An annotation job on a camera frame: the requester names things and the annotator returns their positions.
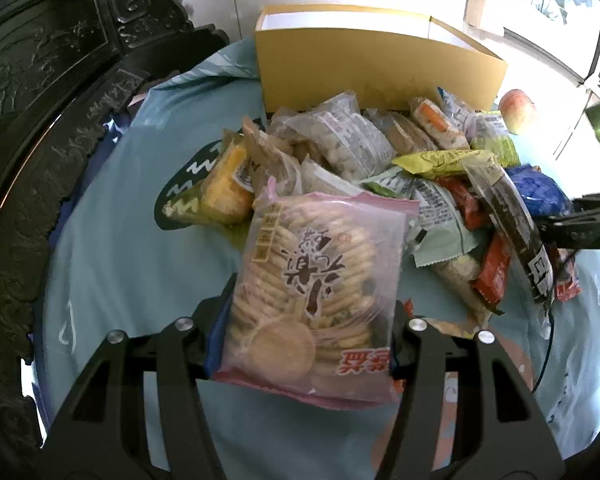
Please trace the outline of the lime green snack packet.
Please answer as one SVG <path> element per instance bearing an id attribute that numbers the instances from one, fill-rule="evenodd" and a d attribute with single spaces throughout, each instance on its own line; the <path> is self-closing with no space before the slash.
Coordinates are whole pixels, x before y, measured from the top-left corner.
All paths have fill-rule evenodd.
<path id="1" fill-rule="evenodd" d="M 469 144 L 474 150 L 490 151 L 503 167 L 520 165 L 520 159 L 505 120 L 497 110 L 477 113 L 474 125 L 469 132 Z"/>

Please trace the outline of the yellow cake snack pack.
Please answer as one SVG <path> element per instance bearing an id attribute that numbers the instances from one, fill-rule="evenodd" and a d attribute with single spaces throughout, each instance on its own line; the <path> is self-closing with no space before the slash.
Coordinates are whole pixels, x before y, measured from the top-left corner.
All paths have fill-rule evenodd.
<path id="1" fill-rule="evenodd" d="M 222 153 L 201 187 L 201 213 L 212 222 L 238 224 L 250 216 L 253 200 L 244 137 L 224 130 Z"/>

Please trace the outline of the blue snack packet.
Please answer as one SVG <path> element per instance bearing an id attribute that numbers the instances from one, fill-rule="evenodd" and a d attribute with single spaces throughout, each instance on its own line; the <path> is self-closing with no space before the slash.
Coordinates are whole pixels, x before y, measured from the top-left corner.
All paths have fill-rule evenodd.
<path id="1" fill-rule="evenodd" d="M 571 200 L 547 174 L 530 165 L 505 169 L 532 218 L 562 217 L 573 212 Z"/>

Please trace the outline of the framed lotus painting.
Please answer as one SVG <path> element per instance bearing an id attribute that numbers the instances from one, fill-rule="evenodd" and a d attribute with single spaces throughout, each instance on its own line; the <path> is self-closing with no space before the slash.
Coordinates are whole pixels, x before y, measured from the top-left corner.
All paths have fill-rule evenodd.
<path id="1" fill-rule="evenodd" d="M 467 0 L 465 22 L 585 80 L 600 59 L 600 0 Z"/>

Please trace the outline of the long dark seaweed snack pack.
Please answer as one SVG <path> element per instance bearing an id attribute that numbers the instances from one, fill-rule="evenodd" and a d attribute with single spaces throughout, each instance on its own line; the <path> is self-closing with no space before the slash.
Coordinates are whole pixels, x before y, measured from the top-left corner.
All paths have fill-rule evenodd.
<path id="1" fill-rule="evenodd" d="M 534 302 L 548 308 L 554 300 L 553 267 L 514 182 L 490 152 L 475 152 L 462 160 L 462 166 L 524 269 Z"/>

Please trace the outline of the clear nut snack packet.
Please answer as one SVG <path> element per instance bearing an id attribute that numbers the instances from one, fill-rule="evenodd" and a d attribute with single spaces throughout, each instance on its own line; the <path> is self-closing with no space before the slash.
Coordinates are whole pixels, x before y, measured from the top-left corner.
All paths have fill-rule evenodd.
<path id="1" fill-rule="evenodd" d="M 281 108 L 277 120 L 287 136 L 313 142 L 336 174 L 350 182 L 379 174 L 396 157 L 386 136 L 362 115 L 352 90 L 308 112 Z"/>

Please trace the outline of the yellow cardboard box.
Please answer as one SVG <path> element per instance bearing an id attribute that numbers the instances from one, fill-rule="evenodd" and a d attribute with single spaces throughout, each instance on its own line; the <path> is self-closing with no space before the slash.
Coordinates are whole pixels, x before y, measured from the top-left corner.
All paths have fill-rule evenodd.
<path id="1" fill-rule="evenodd" d="M 487 110 L 507 64 L 431 15 L 338 4 L 268 6 L 253 33 L 267 110 L 309 110 L 351 90 L 362 107 L 403 110 L 439 89 Z"/>

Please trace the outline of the brown biscuit clear packet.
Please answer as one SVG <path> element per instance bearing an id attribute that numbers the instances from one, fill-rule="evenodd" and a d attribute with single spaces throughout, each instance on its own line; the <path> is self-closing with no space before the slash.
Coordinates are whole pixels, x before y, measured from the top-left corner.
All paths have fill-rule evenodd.
<path id="1" fill-rule="evenodd" d="M 438 149 L 422 128 L 402 114 L 378 110 L 378 108 L 366 108 L 363 110 L 363 116 L 385 135 L 398 155 Z"/>

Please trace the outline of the light blue printed cloth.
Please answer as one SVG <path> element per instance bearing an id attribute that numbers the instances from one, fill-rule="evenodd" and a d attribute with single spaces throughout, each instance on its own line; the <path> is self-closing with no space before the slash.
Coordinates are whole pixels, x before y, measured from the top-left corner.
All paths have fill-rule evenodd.
<path id="1" fill-rule="evenodd" d="M 256 47 L 245 39 L 153 88 L 108 158 L 92 162 L 94 178 L 53 235 L 36 346 L 36 396 L 48 418 L 109 332 L 157 333 L 222 292 L 238 251 L 208 226 L 170 226 L 156 211 L 208 174 L 224 130 L 261 114 Z M 552 341 L 519 268 L 492 325 L 524 378 L 543 374 L 536 398 L 567 456 L 600 430 L 600 253 L 581 252 L 577 266 L 582 290 L 554 305 Z M 396 414 L 394 405 L 324 410 L 218 382 L 199 392 L 232 479 L 372 478 Z"/>

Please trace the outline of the orange white rice roll pack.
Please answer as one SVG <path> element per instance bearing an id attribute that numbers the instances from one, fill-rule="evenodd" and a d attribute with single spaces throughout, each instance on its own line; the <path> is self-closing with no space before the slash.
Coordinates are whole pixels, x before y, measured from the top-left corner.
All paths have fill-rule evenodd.
<path id="1" fill-rule="evenodd" d="M 411 116 L 442 150 L 469 150 L 464 133 L 426 98 L 410 99 Z"/>

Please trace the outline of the green white snack wrapper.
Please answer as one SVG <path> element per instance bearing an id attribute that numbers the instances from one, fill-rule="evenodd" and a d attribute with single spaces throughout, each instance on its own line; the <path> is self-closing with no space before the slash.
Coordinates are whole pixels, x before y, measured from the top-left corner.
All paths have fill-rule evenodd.
<path id="1" fill-rule="evenodd" d="M 381 196 L 419 204 L 418 218 L 407 237 L 408 252 L 418 268 L 467 255 L 482 244 L 482 234 L 466 228 L 453 196 L 437 183 L 392 167 L 362 180 L 360 185 Z"/>

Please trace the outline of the red yellow apple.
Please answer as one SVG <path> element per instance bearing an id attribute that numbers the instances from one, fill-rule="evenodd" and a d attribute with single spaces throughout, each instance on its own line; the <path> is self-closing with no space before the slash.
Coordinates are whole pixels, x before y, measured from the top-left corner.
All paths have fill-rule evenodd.
<path id="1" fill-rule="evenodd" d="M 505 125 L 510 133 L 518 134 L 530 122 L 535 113 L 535 105 L 520 89 L 507 91 L 498 103 Z"/>

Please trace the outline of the beige sesame bar pack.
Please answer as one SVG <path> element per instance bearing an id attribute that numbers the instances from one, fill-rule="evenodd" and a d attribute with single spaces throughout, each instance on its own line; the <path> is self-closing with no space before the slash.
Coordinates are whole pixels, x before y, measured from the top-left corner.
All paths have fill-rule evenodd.
<path id="1" fill-rule="evenodd" d="M 471 288 L 471 283 L 478 278 L 480 273 L 480 264 L 477 260 L 471 255 L 460 255 L 450 260 L 434 263 L 431 269 L 463 301 L 477 325 L 480 328 L 486 328 L 492 313 Z"/>

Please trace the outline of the pink rice cracker bag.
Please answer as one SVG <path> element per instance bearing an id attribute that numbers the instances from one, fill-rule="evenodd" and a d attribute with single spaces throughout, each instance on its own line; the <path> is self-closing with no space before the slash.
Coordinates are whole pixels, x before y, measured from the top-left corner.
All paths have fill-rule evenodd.
<path id="1" fill-rule="evenodd" d="M 392 403 L 392 328 L 419 204 L 283 196 L 269 180 L 228 309 L 218 382 L 354 410 Z"/>

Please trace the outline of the red snack packet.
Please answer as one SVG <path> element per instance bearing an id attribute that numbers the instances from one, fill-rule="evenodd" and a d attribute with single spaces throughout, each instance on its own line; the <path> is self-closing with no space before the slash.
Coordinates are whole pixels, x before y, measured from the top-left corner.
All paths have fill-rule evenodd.
<path id="1" fill-rule="evenodd" d="M 478 278 L 471 284 L 486 308 L 497 315 L 502 314 L 498 306 L 505 295 L 510 258 L 507 244 L 495 233 L 483 256 Z"/>

